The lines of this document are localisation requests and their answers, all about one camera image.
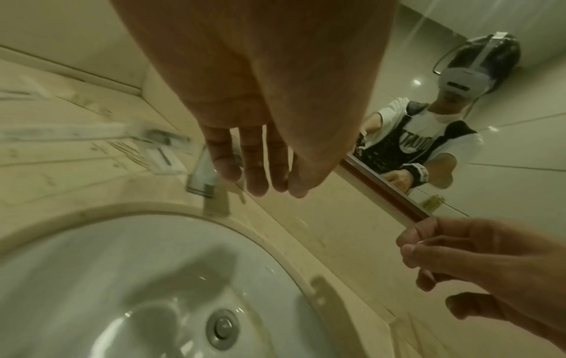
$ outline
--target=black hair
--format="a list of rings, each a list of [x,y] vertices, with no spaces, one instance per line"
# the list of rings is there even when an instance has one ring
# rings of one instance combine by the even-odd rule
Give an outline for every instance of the black hair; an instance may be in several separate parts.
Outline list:
[[[448,68],[469,67],[472,65],[492,37],[493,35],[490,35],[473,42],[467,42],[457,51],[456,57],[450,61]],[[487,93],[491,93],[501,86],[520,59],[521,46],[513,35],[507,35],[497,43],[480,64],[481,67],[487,70],[489,76],[495,80],[493,87]]]

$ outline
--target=metal drain stopper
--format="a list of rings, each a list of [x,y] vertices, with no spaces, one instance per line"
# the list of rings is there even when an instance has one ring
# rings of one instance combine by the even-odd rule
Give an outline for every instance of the metal drain stopper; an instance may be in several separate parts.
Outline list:
[[[230,349],[240,334],[236,315],[230,310],[218,310],[206,322],[206,338],[218,350]]]

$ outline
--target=white headset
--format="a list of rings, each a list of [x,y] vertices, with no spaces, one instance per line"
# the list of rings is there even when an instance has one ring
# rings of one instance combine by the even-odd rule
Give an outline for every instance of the white headset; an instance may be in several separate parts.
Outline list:
[[[476,98],[489,91],[495,84],[495,80],[491,79],[487,73],[482,71],[480,65],[506,36],[507,32],[496,32],[469,67],[452,67],[438,72],[436,71],[436,67],[440,62],[444,60],[446,56],[459,50],[461,47],[457,47],[445,54],[432,69],[435,74],[440,75],[438,78],[438,87],[441,90],[456,93],[464,98]],[[473,38],[468,40],[466,44],[484,38],[487,38],[487,36]]]

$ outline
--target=white sink basin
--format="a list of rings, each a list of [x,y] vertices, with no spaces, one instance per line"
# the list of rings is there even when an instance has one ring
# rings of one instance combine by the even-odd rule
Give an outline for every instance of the white sink basin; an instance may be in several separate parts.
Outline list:
[[[239,325],[227,350],[207,338],[220,309],[236,317],[230,339]],[[225,340],[226,332],[213,334]],[[200,219],[140,215],[64,231],[0,259],[0,357],[335,353],[291,277],[257,244]]]

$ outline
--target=white t-shirt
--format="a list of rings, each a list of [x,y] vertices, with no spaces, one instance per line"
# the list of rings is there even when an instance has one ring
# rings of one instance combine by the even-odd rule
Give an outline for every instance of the white t-shirt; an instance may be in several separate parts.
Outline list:
[[[383,118],[383,124],[379,132],[366,136],[366,145],[369,148],[385,138],[407,114],[408,98],[398,98],[387,107],[379,110]],[[431,113],[424,109],[413,116],[403,128],[405,132],[399,139],[399,148],[405,153],[414,153],[417,150],[428,149],[433,142],[444,135],[448,124],[462,120],[460,114],[440,115]],[[436,148],[430,155],[429,160],[447,153],[456,158],[458,162],[456,169],[469,163],[483,148],[483,138],[478,133],[466,134],[464,136],[449,139],[446,143]]]

